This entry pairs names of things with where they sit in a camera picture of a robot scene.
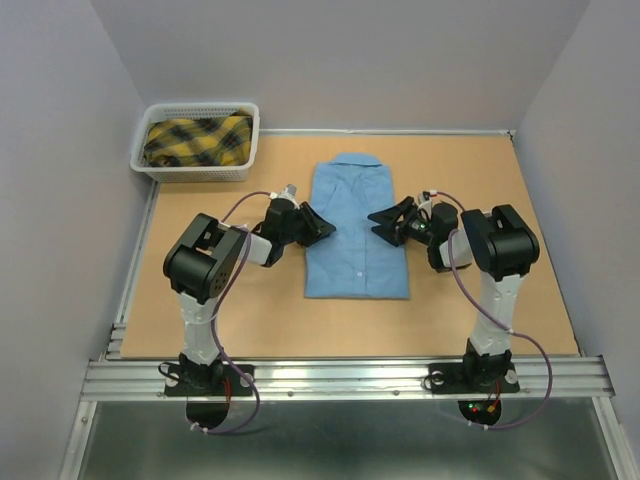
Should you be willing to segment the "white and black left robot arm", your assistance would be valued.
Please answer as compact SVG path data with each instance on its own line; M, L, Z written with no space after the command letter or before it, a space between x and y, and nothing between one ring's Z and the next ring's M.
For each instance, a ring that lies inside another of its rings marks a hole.
M284 197L270 201L264 219L252 229L226 224L200 213L192 220L163 264L163 274L178 295L184 343L175 363L163 362L168 397L217 397L234 387L252 394L254 367L225 357L216 319L224 297L248 263L269 268L286 246L308 248L337 228L311 206Z

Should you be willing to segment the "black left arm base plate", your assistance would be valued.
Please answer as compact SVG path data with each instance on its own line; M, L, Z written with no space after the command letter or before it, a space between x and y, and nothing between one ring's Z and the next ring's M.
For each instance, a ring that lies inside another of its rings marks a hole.
M189 379L179 364L162 362L158 372L164 377L164 395L187 398L186 419L194 430L220 432L232 429L232 399L250 398L251 387L229 365L217 362L213 374Z

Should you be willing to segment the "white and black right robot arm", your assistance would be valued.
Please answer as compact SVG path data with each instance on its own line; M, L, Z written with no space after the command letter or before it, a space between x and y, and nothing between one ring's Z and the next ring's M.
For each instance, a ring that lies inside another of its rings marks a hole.
M395 247L412 239L426 246L438 273L476 265L482 294L459 363L431 363L425 379L434 394L499 394L520 390L512 362L513 314L520 287L540 256L536 235L509 204L484 213L434 202L437 191L368 215L372 232Z

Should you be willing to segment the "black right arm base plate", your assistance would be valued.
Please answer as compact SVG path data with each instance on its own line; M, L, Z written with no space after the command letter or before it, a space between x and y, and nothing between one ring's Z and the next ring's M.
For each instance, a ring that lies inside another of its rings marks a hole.
M435 395L458 395L458 408L472 424L494 426L502 414L501 396L520 392L515 365L502 360L431 363L424 380Z

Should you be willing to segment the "light blue long sleeve shirt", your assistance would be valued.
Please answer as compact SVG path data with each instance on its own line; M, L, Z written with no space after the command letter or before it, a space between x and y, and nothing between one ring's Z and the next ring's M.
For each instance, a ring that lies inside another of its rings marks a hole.
M316 165L310 205L336 231L306 249L307 298L410 297L405 249L376 235L368 219L394 204L390 167L375 156L340 153Z

